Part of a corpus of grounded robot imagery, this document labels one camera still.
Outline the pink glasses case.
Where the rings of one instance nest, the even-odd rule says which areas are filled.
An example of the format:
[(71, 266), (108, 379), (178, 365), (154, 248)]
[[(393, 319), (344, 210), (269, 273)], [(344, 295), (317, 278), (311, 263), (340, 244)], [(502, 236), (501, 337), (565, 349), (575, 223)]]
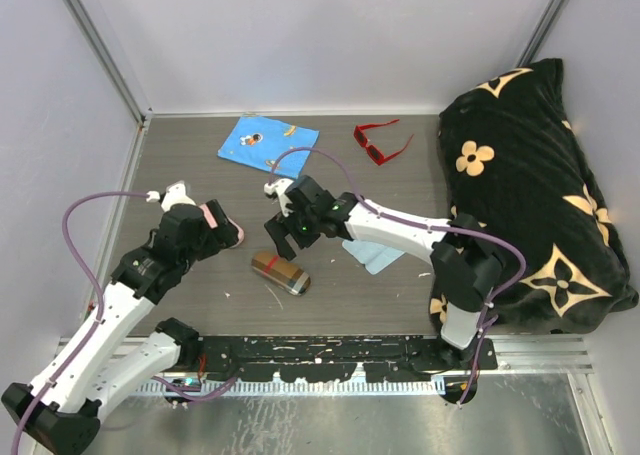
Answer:
[(203, 211), (206, 223), (222, 248), (235, 248), (244, 241), (244, 230), (225, 213), (217, 200), (210, 200), (201, 204), (199, 208)]

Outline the brown striped glasses case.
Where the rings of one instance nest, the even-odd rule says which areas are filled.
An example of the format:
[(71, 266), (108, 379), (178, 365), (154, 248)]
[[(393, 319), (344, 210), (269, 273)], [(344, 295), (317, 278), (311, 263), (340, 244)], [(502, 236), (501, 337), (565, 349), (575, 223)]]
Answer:
[(270, 251), (255, 253), (251, 268), (293, 296), (305, 295), (311, 286), (311, 277), (304, 269)]

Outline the light blue cloth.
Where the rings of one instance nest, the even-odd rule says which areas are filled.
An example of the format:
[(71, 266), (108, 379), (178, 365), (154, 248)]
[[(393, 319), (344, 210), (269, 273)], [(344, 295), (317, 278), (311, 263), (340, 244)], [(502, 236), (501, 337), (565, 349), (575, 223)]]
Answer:
[(374, 242), (344, 240), (342, 247), (371, 275), (379, 274), (404, 255), (401, 250)]

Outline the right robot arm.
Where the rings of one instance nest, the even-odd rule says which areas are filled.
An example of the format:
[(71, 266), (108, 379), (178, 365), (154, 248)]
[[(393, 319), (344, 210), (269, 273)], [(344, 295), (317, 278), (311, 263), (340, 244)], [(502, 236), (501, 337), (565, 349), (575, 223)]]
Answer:
[(371, 242), (430, 264), (432, 301), (445, 301), (438, 334), (444, 365), (459, 369), (471, 363), (478, 346), (481, 314), (503, 270), (496, 245), (468, 215), (452, 223), (389, 210), (351, 192), (335, 197), (312, 177), (281, 178), (263, 188), (279, 212), (264, 227), (278, 255), (291, 261), (296, 252), (320, 237)]

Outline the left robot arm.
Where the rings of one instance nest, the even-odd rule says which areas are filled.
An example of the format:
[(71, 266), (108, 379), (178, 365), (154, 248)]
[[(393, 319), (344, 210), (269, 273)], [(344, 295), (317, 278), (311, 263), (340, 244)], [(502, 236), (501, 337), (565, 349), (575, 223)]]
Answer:
[(145, 243), (121, 257), (96, 308), (66, 347), (30, 383), (14, 382), (2, 394), (18, 434), (53, 454), (81, 454), (104, 419), (141, 383), (172, 367), (194, 368), (202, 357), (200, 335), (175, 318), (160, 322), (124, 359), (109, 361), (196, 262), (243, 239), (243, 230), (216, 200), (165, 210)]

